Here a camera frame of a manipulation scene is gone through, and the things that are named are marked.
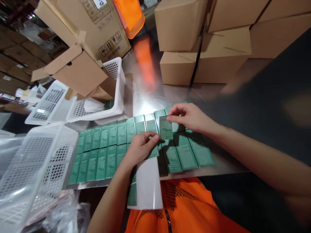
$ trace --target plastic bag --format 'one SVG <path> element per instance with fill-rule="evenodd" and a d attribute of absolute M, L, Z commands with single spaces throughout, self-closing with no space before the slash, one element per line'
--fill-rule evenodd
<path fill-rule="evenodd" d="M 79 194 L 72 193 L 47 215 L 43 227 L 51 233 L 86 233 L 91 221 L 90 204 L 79 203 Z"/>

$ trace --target cardboard box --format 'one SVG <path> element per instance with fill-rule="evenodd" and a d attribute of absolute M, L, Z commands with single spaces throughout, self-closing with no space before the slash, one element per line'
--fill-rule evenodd
<path fill-rule="evenodd" d="M 207 0 L 162 0 L 155 9 L 160 51 L 190 51 L 199 36 Z"/>
<path fill-rule="evenodd" d="M 214 0 L 208 32 L 238 28 L 255 23 L 269 0 Z"/>
<path fill-rule="evenodd" d="M 189 86 L 197 59 L 200 37 L 189 52 L 164 52 L 160 61 L 163 84 Z"/>
<path fill-rule="evenodd" d="M 276 58 L 311 27 L 311 14 L 256 23 L 250 31 L 251 58 Z"/>
<path fill-rule="evenodd" d="M 227 83 L 251 56 L 249 27 L 205 33 L 194 83 Z"/>
<path fill-rule="evenodd" d="M 272 0 L 258 22 L 300 15 L 310 11 L 310 0 Z"/>
<path fill-rule="evenodd" d="M 85 31 L 85 51 L 106 62 L 131 48 L 112 1 L 107 2 L 97 9 L 93 0 L 41 0 L 35 14 L 70 47 Z"/>
<path fill-rule="evenodd" d="M 66 99 L 79 94 L 78 100 L 88 97 L 111 100 L 115 95 L 114 78 L 100 68 L 80 45 L 69 48 L 47 66 L 35 70 L 31 80 L 39 80 L 49 75 L 71 88 L 66 93 Z"/>

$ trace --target green product box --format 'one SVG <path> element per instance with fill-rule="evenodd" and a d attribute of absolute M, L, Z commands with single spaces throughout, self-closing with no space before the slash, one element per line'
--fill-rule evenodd
<path fill-rule="evenodd" d="M 186 134 L 199 167 L 215 165 L 216 163 L 210 149 L 205 143 L 203 135 L 193 132 L 190 129 L 186 130 Z"/>
<path fill-rule="evenodd" d="M 116 163 L 116 168 L 119 167 L 122 159 L 124 158 L 126 154 L 126 144 L 122 145 L 117 145 L 117 163 Z"/>
<path fill-rule="evenodd" d="M 160 132 L 160 117 L 166 116 L 165 110 L 155 111 L 155 121 L 158 128 L 158 132 Z"/>
<path fill-rule="evenodd" d="M 171 107 L 166 107 L 164 110 L 165 110 L 165 113 L 166 115 L 168 115 L 168 112 L 169 110 L 171 109 Z M 173 133 L 176 133 L 176 132 L 182 132 L 182 131 L 185 131 L 186 128 L 184 125 L 182 124 L 178 124 L 176 122 L 172 122 L 172 128 L 173 128 Z"/>
<path fill-rule="evenodd" d="M 77 154 L 74 158 L 74 162 L 72 164 L 71 174 L 69 178 L 68 184 L 75 184 L 77 183 L 79 168 L 80 168 L 80 162 L 81 162 L 82 154 Z"/>
<path fill-rule="evenodd" d="M 125 120 L 118 121 L 117 127 L 117 145 L 126 144 Z"/>
<path fill-rule="evenodd" d="M 112 178 L 116 172 L 117 145 L 107 147 L 106 179 Z"/>
<path fill-rule="evenodd" d="M 136 134 L 146 132 L 145 118 L 144 115 L 135 117 Z"/>
<path fill-rule="evenodd" d="M 92 150 L 99 148 L 101 127 L 93 129 Z"/>
<path fill-rule="evenodd" d="M 131 143 L 133 140 L 133 137 L 136 134 L 136 127 L 135 127 L 135 119 L 128 118 L 125 121 L 126 124 L 126 143 Z"/>
<path fill-rule="evenodd" d="M 182 172 L 182 167 L 178 157 L 178 153 L 173 140 L 165 140 L 162 142 L 162 152 L 169 173 Z"/>
<path fill-rule="evenodd" d="M 86 180 L 86 172 L 89 156 L 90 156 L 89 151 L 82 154 L 77 183 L 84 183 Z"/>
<path fill-rule="evenodd" d="M 129 198 L 127 200 L 128 206 L 137 206 L 137 189 L 136 183 L 130 186 Z"/>
<path fill-rule="evenodd" d="M 99 138 L 100 148 L 108 146 L 108 132 L 109 132 L 109 125 L 103 125 L 100 129 L 100 138 Z"/>
<path fill-rule="evenodd" d="M 84 142 L 85 142 L 85 135 L 86 131 L 79 133 L 79 139 L 78 139 L 78 145 L 77 145 L 77 151 L 76 154 L 82 154 L 84 149 Z"/>
<path fill-rule="evenodd" d="M 98 150 L 95 180 L 104 180 L 106 175 L 107 147 Z"/>
<path fill-rule="evenodd" d="M 197 161 L 191 149 L 186 132 L 179 132 L 173 135 L 177 153 L 183 170 L 198 168 Z"/>
<path fill-rule="evenodd" d="M 84 148 L 83 148 L 84 152 L 91 150 L 91 148 L 92 148 L 92 138 L 93 138 L 93 128 L 88 129 L 86 131 Z"/>
<path fill-rule="evenodd" d="M 109 123 L 108 146 L 117 144 L 117 121 Z"/>
<path fill-rule="evenodd" d="M 87 166 L 86 180 L 85 181 L 95 180 L 97 155 L 98 155 L 98 149 L 91 150 L 89 152 L 89 160 L 88 160 L 88 166 Z"/>

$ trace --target orange safety vest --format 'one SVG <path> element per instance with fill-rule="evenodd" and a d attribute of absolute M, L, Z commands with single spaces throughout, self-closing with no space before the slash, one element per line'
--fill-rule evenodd
<path fill-rule="evenodd" d="M 248 232 L 220 212 L 197 177 L 161 181 L 161 190 L 173 233 Z M 168 233 L 165 210 L 131 210 L 126 233 L 134 232 Z"/>
<path fill-rule="evenodd" d="M 129 39 L 133 39 L 142 29 L 145 16 L 138 0 L 113 0 L 119 18 Z"/>

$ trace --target white plastic basket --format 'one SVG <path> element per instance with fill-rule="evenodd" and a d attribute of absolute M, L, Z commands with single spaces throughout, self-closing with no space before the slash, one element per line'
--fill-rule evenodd
<path fill-rule="evenodd" d="M 116 94 L 114 99 L 114 106 L 111 109 L 96 112 L 86 113 L 84 110 L 84 101 L 77 101 L 77 97 L 73 98 L 71 107 L 66 117 L 67 122 L 75 122 L 79 120 L 98 120 L 106 117 L 119 115 L 123 112 L 123 97 L 124 97 L 124 72 L 122 69 L 122 59 L 117 57 L 108 62 L 103 63 L 104 68 L 110 75 L 117 80 Z"/>
<path fill-rule="evenodd" d="M 58 200 L 77 138 L 64 122 L 29 131 L 0 181 L 1 232 L 19 233 Z"/>
<path fill-rule="evenodd" d="M 57 121 L 65 121 L 72 100 L 65 100 L 68 86 L 55 80 L 48 88 L 35 109 L 25 120 L 29 125 L 46 125 Z"/>

